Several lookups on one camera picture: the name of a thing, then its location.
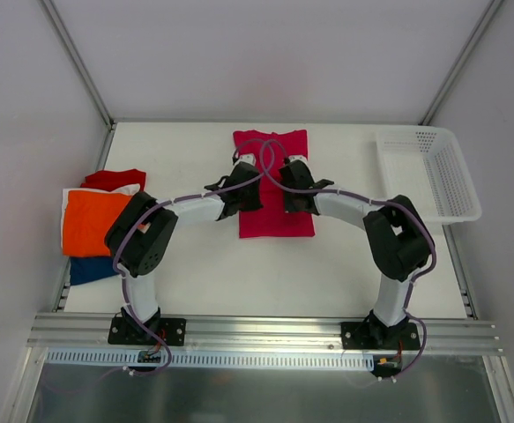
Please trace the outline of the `pink t-shirt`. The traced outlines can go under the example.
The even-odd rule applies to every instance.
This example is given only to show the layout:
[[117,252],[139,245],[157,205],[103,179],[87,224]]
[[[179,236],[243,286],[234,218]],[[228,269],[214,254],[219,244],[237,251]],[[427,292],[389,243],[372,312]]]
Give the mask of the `pink t-shirt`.
[[313,237],[315,228],[312,217],[305,212],[288,213],[284,209],[284,191],[271,182],[280,180],[279,168],[285,156],[309,156],[308,133],[294,130],[288,133],[264,133],[257,130],[236,130],[233,132],[236,151],[241,155],[252,154],[259,171],[264,163],[269,175],[259,183],[260,201],[263,207],[258,211],[243,211],[239,217],[239,237]]

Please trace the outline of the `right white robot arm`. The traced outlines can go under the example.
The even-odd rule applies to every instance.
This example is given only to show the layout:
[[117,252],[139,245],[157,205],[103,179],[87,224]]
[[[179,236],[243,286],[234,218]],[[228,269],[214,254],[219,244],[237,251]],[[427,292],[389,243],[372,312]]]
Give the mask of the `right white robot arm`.
[[381,281],[369,313],[370,341],[389,348],[399,341],[399,325],[408,318],[415,280],[436,264],[436,245],[408,197],[373,200],[346,191],[326,179],[316,181],[300,156],[279,169],[286,212],[307,212],[343,221],[364,231]]

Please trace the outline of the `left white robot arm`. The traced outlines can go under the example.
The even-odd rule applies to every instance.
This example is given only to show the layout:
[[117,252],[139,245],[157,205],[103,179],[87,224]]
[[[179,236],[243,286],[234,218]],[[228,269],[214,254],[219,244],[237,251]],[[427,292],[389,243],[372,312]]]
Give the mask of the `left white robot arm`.
[[230,174],[205,186],[200,194],[162,202],[144,191],[132,196],[104,242],[114,270],[122,278],[123,310],[131,318],[128,333],[138,343],[148,344],[158,336],[159,324],[154,317],[160,313],[160,306],[155,298],[154,272],[173,232],[261,209],[261,178],[255,156],[244,154],[234,160]]

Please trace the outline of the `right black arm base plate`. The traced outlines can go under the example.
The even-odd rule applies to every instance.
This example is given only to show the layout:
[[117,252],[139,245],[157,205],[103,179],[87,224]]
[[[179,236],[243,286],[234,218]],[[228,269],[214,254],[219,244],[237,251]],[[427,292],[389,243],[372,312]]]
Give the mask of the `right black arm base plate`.
[[341,322],[340,338],[345,350],[419,351],[421,339],[415,323],[408,317],[386,326],[373,312],[360,322]]

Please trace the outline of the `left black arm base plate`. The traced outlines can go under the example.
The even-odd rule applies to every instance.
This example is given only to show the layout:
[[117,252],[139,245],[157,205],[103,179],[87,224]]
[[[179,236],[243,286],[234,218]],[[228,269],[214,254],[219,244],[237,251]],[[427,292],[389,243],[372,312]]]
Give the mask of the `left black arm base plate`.
[[163,317],[157,311],[142,329],[132,316],[122,308],[111,320],[108,331],[110,345],[156,345],[158,340],[154,333],[166,345],[183,346],[187,332],[187,320],[175,317]]

